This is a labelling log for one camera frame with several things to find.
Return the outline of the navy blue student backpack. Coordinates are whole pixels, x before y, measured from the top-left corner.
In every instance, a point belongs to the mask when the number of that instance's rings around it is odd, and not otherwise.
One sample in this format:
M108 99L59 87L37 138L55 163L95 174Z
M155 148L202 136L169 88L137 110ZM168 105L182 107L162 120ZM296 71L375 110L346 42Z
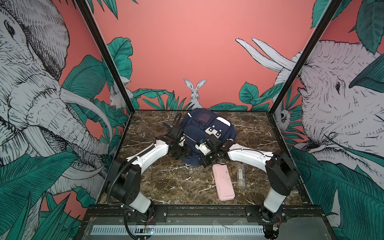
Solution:
M194 109L187 112L186 116L180 121L181 114L178 114L171 125L163 124L169 130L169 127L179 127L183 130L187 145L192 154L181 161L187 165L202 165L202 153L195 148L200 145L210 135L214 135L221 141L234 141L237 136L234 125L220 115L208 109Z

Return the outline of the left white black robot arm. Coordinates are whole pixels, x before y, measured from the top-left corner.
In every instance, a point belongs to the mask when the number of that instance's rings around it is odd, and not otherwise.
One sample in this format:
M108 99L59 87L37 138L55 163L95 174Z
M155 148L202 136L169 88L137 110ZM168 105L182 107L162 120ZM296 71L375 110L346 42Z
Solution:
M149 222L155 215L154 203L141 193L142 173L158 159L170 153L181 153L185 135L180 127L171 127L152 144L126 159L116 158L104 183L106 202L111 207L121 207L136 213L142 222Z

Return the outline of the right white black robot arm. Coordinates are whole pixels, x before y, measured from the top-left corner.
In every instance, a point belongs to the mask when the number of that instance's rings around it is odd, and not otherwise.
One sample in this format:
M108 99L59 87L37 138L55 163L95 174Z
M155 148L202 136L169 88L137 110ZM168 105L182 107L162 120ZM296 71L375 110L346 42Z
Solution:
M234 141L219 141L213 135L197 143L202 152L200 157L204 166L216 159L227 156L232 161L251 165L267 173L270 190L260 207L260 215L267 223L276 223L282 216L282 204L295 189L300 171L293 160L283 152L265 152L244 147Z

